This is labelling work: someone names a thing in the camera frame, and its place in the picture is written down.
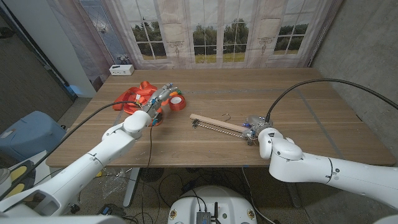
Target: yellow object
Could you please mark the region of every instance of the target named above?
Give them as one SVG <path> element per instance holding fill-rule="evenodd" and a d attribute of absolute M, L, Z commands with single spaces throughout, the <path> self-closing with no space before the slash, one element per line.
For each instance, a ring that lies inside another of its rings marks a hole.
<path fill-rule="evenodd" d="M 16 168 L 11 172 L 11 181 L 16 180 L 18 177 L 20 177 L 24 172 L 26 172 L 27 167 L 26 166 L 21 166 Z"/>
<path fill-rule="evenodd" d="M 24 187 L 25 187 L 25 184 L 18 184 L 17 187 L 14 187 L 14 189 L 7 194 L 7 197 L 21 193 L 24 190 Z"/>

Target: blue container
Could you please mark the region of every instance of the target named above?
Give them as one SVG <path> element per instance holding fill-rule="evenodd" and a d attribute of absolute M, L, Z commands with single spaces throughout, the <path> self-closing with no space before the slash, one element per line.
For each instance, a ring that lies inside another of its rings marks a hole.
<path fill-rule="evenodd" d="M 44 150 L 52 151 L 65 133 L 49 115 L 34 111 L 0 134 L 0 151 L 24 161 Z"/>

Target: red tape roll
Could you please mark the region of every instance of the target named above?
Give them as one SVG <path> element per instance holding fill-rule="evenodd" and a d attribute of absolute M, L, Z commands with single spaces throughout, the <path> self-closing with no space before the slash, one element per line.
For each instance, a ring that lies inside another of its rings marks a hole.
<path fill-rule="evenodd" d="M 180 111 L 187 105 L 185 98 L 182 95 L 173 95 L 169 100 L 170 109 Z"/>

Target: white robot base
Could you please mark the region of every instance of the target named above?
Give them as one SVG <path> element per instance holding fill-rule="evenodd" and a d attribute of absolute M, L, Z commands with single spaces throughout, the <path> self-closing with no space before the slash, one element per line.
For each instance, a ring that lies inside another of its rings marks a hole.
<path fill-rule="evenodd" d="M 204 202 L 196 198 L 195 193 Z M 207 185 L 188 191 L 174 202 L 167 223 L 210 224 L 212 222 L 256 224 L 257 219 L 252 205 L 242 195 L 226 187 Z"/>

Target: robotic arm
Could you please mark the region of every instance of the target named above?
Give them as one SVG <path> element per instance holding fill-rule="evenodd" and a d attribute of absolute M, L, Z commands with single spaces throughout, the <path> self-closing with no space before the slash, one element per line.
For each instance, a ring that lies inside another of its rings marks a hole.
<path fill-rule="evenodd" d="M 142 130 L 157 122 L 156 112 L 171 92 L 177 90 L 172 83 L 157 90 L 142 111 L 136 111 L 126 120 L 109 128 L 102 141 L 91 151 L 62 170 L 51 180 L 0 202 L 0 212 L 8 217 L 61 215 L 95 175 L 111 161 L 123 156 L 142 136 Z M 31 198 L 38 203 L 23 203 Z"/>
<path fill-rule="evenodd" d="M 305 153 L 258 116 L 246 120 L 244 135 L 258 138 L 260 156 L 271 159 L 270 174 L 284 182 L 318 182 L 367 196 L 398 209 L 398 168 Z"/>

